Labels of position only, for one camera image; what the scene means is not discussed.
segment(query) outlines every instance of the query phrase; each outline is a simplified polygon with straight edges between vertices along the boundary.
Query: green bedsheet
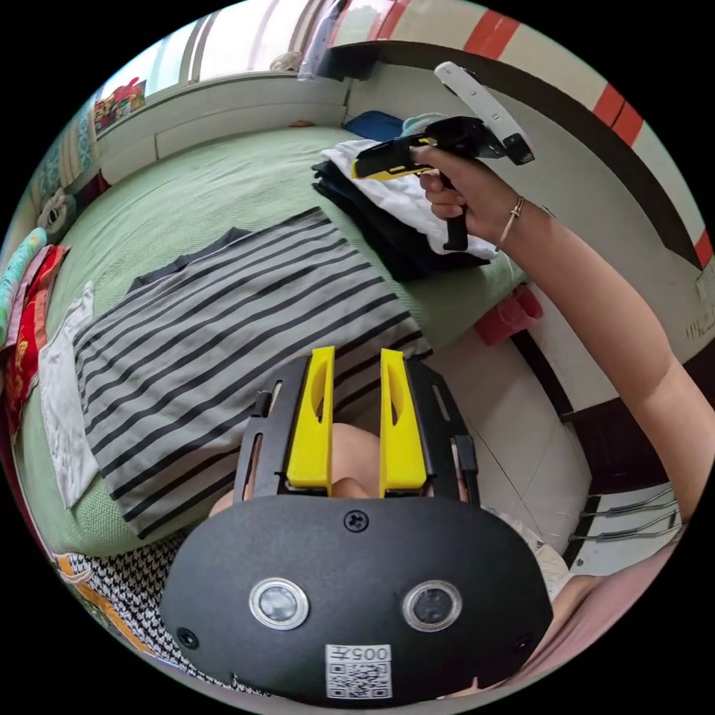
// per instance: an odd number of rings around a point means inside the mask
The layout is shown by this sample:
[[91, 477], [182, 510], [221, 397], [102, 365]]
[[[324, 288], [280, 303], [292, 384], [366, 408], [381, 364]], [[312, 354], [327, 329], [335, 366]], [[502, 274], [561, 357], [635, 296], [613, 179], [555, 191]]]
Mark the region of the green bedsheet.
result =
[[[82, 214], [63, 242], [72, 250], [54, 286], [48, 335], [59, 328], [88, 281], [95, 283], [99, 315], [126, 294], [135, 277], [203, 248], [232, 226], [263, 229], [320, 206], [382, 271], [432, 347], [451, 342], [524, 275], [510, 270], [500, 257], [485, 268], [395, 283], [353, 222], [311, 186], [310, 166], [320, 161], [320, 151], [354, 138], [344, 130], [321, 127], [241, 135], [192, 148], [124, 179]], [[99, 477], [77, 506], [64, 509], [37, 390], [25, 405], [16, 458], [30, 510], [56, 553], [108, 556], [145, 543], [130, 532]], [[206, 513], [203, 507], [189, 517], [196, 520]]]

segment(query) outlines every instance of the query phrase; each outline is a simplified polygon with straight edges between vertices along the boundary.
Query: window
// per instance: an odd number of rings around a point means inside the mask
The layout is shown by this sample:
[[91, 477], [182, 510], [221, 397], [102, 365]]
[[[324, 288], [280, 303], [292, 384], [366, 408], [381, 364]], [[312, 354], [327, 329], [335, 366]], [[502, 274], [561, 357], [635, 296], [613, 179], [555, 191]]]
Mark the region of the window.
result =
[[270, 69], [288, 51], [309, 4], [310, 0], [244, 0], [224, 8], [209, 31], [199, 79]]
[[[290, 49], [298, 26], [305, 27], [304, 15], [319, 13], [323, 5], [321, 0], [244, 0], [225, 7], [210, 16], [211, 22], [201, 18], [144, 50], [106, 81], [99, 98], [107, 99], [135, 77], [146, 82], [144, 96], [149, 98], [189, 82], [191, 75], [202, 81], [265, 72]], [[200, 66], [190, 67], [196, 62]]]
[[160, 92], [162, 89], [178, 84], [182, 58], [191, 31], [197, 22], [200, 21], [192, 22], [173, 32], [122, 67], [104, 83], [100, 99], [107, 99], [117, 87], [128, 84], [134, 77], [138, 77], [140, 82], [147, 81], [144, 91], [147, 97], [154, 92]]

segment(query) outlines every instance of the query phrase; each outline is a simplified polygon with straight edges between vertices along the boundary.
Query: bracelet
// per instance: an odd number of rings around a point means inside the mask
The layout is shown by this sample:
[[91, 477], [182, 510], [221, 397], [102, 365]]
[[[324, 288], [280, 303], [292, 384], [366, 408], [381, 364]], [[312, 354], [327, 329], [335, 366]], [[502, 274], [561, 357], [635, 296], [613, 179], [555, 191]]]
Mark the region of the bracelet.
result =
[[509, 216], [509, 220], [506, 222], [506, 228], [501, 234], [501, 238], [497, 242], [496, 245], [496, 250], [501, 251], [501, 245], [504, 243], [506, 240], [507, 235], [509, 235], [509, 231], [512, 229], [512, 224], [514, 223], [514, 220], [519, 218], [521, 216], [521, 210], [524, 207], [524, 197], [520, 196], [519, 201], [516, 203], [516, 206], [509, 212], [511, 216]]

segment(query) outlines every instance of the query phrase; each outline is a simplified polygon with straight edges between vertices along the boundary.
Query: red bucket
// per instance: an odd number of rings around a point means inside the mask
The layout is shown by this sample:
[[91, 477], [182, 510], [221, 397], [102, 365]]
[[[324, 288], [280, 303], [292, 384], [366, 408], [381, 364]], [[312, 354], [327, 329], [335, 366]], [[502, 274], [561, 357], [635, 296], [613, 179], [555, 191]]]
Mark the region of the red bucket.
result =
[[520, 285], [499, 305], [487, 311], [474, 324], [474, 330], [487, 345], [497, 345], [530, 328], [543, 316], [536, 296], [528, 286]]

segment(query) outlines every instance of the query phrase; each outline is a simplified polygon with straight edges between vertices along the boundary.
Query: qr code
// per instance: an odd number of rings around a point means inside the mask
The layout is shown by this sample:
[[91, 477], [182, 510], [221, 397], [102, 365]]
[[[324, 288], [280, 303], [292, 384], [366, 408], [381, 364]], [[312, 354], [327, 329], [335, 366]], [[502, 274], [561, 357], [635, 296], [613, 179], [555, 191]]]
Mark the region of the qr code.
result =
[[390, 646], [326, 646], [325, 688], [328, 698], [391, 698]]

